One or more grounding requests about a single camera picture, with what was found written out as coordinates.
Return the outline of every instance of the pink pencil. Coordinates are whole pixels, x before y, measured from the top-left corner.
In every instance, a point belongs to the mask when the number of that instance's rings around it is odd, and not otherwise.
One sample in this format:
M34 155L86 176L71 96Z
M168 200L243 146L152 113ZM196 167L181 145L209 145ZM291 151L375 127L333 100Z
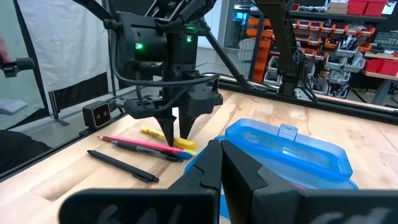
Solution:
M164 146L162 144L157 144L157 143L153 143L153 142L144 142L144 141L138 141L135 139L128 139L128 138L124 138L124 137L119 137L119 136L102 136L99 137L104 141L122 141L122 142L128 142L131 144L135 144L138 146L142 146L142 147L148 147L150 149L154 149L154 150L163 150L163 151L168 151L168 152L181 152L181 153L187 153L191 156L195 156L196 152L189 150L189 149L180 149L177 147L170 147L170 146Z

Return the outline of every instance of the red bin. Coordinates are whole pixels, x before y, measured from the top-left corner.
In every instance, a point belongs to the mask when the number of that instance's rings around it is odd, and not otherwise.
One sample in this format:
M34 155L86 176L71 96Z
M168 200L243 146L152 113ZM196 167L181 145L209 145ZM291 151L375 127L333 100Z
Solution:
M385 75L392 75L396 76L398 72L398 61L396 60L384 60L380 72L381 74Z
M368 5L368 0L350 0L347 14L362 16L365 13L366 5Z
M383 65L383 59L373 59L373 60L367 60L366 61L366 66L365 66L365 71L367 72L379 72L381 66Z
M387 0L370 0L365 10L365 16L381 16Z

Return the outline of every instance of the workbench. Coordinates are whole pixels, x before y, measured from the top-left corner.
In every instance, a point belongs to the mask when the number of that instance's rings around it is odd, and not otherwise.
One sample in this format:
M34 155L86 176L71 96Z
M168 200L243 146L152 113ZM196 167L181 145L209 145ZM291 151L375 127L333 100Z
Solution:
M365 70L362 70L361 72L367 77L383 79L383 82L380 84L371 102L374 105L383 105L384 100L386 99L386 96L388 95L388 92L390 90L391 84L398 82L398 77L392 75L383 75L376 72L367 72Z
M298 127L302 134L329 141L346 150L361 189L398 187L398 126L331 113L250 95L220 91L224 104L197 119L189 140L201 151L210 139L223 134L239 118L252 118L279 126ZM141 133L140 127L160 129L154 118L125 116L30 168L0 183L0 223L57 223L58 209L71 194L88 188L166 189L182 174L189 161L171 163L118 149L97 136L120 135L165 143ZM104 164L87 154L95 149L155 174L160 182L147 184L131 174Z
M391 55L386 55L386 54L374 54L371 52L366 52L364 57L398 60L398 57L393 57ZM384 100L386 99L386 96L388 95L388 91L390 90L391 84L396 83L398 81L398 77L392 76L392 75L384 75L384 74L380 74L380 73L376 73L376 72L367 72L364 70L362 70L361 72L362 72L362 74L364 74L368 77L375 77L375 78L383 79L383 82L377 89L377 92L374 95L372 102L371 102L374 105L382 105L384 103Z

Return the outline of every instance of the black pen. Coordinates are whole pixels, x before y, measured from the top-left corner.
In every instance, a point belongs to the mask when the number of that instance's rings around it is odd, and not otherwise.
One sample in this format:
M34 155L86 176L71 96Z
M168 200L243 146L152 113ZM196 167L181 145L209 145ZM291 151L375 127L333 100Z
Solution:
M172 162L182 162L183 160L181 158L177 158L175 156L169 156L166 154L163 154L159 151L153 150L153 149L148 149L145 147L141 147L141 146L137 146L128 142L122 142L122 141L113 141L113 144L115 144L117 147L120 147L122 149L126 149L128 151L132 151L132 152L140 152L143 154L147 154L150 156L155 156L161 159L165 159L168 161L172 161Z
M137 167L130 166L129 164L126 164L117 159L113 159L112 157L109 157L105 154L102 154L102 153L94 151L94 150L87 150L87 152L92 157L99 159L107 164L111 164L112 166L115 166L119 169L125 170L125 171L131 173L133 177L136 177L142 181L145 181L147 183L149 183L149 182L157 182L158 183L159 182L159 178L155 177L155 175L152 175L148 172L138 169Z

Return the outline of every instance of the yellow highlighter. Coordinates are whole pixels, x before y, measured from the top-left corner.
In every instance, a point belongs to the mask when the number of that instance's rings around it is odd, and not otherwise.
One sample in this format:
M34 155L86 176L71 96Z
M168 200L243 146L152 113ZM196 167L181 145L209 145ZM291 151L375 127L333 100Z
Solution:
M156 131L145 127L141 127L141 131L164 138L164 134L161 131ZM198 144L180 137L174 137L174 146L182 149L195 149Z

